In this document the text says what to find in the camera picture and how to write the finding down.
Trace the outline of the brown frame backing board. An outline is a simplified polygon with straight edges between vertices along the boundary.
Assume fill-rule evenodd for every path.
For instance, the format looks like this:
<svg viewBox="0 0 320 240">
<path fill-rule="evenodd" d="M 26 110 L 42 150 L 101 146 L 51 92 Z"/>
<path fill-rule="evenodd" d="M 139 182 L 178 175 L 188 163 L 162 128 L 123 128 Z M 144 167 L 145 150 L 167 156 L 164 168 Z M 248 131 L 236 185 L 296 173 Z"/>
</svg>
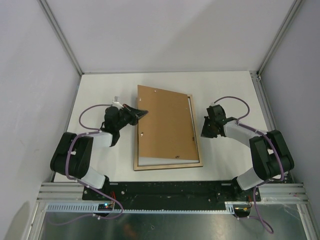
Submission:
<svg viewBox="0 0 320 240">
<path fill-rule="evenodd" d="M 138 109 L 148 111 L 138 121 L 139 156 L 198 161 L 188 95 L 143 85 L 137 94 Z"/>
</svg>

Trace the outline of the wooden picture frame black front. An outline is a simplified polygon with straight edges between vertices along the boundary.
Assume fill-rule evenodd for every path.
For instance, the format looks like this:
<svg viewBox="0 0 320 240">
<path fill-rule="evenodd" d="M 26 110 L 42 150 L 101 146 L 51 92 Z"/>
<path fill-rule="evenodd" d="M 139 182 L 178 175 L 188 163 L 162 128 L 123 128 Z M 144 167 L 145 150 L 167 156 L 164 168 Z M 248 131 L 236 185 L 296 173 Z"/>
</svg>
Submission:
<svg viewBox="0 0 320 240">
<path fill-rule="evenodd" d="M 134 157 L 133 157 L 133 170 L 134 171 L 152 171 L 152 170 L 170 170 L 170 169 L 187 169 L 187 168 L 200 168 L 203 167 L 203 157 L 200 144 L 200 134 L 198 129 L 198 123 L 196 119 L 196 109 L 194 99 L 191 94 L 187 95 L 189 102 L 189 110 L 192 118 L 193 125 L 193 137 L 196 145 L 197 155 L 199 158 L 198 162 L 195 163 L 177 163 L 177 164 L 155 164 L 155 165 L 139 165 L 139 140 L 141 133 L 139 127 L 135 129 L 135 141 L 134 141 Z"/>
</svg>

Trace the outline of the building photo print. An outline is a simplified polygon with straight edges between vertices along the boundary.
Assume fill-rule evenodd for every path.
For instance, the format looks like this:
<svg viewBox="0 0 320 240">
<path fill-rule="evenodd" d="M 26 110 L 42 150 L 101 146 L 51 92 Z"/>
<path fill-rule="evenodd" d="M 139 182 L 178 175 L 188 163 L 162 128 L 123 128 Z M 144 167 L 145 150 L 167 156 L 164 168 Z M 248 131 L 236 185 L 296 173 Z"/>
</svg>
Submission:
<svg viewBox="0 0 320 240">
<path fill-rule="evenodd" d="M 163 164 L 186 164 L 186 163 L 197 163 L 195 160 L 177 160 L 177 159 L 167 159 L 167 158 L 153 158 L 153 157 L 141 157 L 139 156 L 139 165 L 163 165 Z"/>
</svg>

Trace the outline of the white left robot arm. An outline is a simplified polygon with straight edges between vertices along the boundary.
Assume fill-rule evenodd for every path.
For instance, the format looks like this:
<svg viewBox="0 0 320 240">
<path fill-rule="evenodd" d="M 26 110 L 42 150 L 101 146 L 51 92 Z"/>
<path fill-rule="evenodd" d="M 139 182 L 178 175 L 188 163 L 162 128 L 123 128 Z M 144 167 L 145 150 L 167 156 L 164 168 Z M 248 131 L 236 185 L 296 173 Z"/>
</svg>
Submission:
<svg viewBox="0 0 320 240">
<path fill-rule="evenodd" d="M 83 115 L 96 107 L 105 107 L 101 126 L 85 126 L 82 123 Z M 148 113 L 147 110 L 136 109 L 119 102 L 88 107 L 78 118 L 80 126 L 88 131 L 79 134 L 64 132 L 51 159 L 50 169 L 87 188 L 93 188 L 93 194 L 98 199 L 107 199 L 111 193 L 108 186 L 109 178 L 91 167 L 94 138 L 102 139 L 104 147 L 114 147 L 120 139 L 120 130 L 127 125 L 136 126 Z"/>
</svg>

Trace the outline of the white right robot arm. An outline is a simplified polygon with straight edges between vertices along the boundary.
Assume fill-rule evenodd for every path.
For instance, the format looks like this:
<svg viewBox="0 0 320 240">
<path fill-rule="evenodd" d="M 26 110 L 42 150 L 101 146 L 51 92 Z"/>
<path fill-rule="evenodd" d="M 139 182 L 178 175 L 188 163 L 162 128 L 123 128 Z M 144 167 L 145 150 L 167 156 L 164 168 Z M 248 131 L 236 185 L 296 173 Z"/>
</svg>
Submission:
<svg viewBox="0 0 320 240">
<path fill-rule="evenodd" d="M 242 201 L 249 190 L 268 181 L 282 181 L 291 171 L 294 160 L 282 133 L 278 130 L 261 131 L 243 124 L 234 117 L 226 117 L 222 106 L 211 105 L 204 117 L 203 138 L 222 136 L 238 141 L 250 149 L 252 167 L 232 180 L 230 194 Z"/>
</svg>

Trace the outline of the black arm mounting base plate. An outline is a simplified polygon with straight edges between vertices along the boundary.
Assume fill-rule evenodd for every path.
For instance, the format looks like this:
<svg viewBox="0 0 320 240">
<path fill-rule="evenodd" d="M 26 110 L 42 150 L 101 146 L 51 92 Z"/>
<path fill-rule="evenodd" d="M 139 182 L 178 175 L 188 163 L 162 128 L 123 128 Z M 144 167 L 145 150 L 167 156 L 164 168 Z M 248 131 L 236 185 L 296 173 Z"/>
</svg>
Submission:
<svg viewBox="0 0 320 240">
<path fill-rule="evenodd" d="M 84 188 L 85 201 L 106 201 L 114 196 L 125 210 L 215 211 L 225 210 L 225 202 L 261 201 L 258 189 L 242 190 L 226 181 L 110 182 L 97 193 Z"/>
</svg>

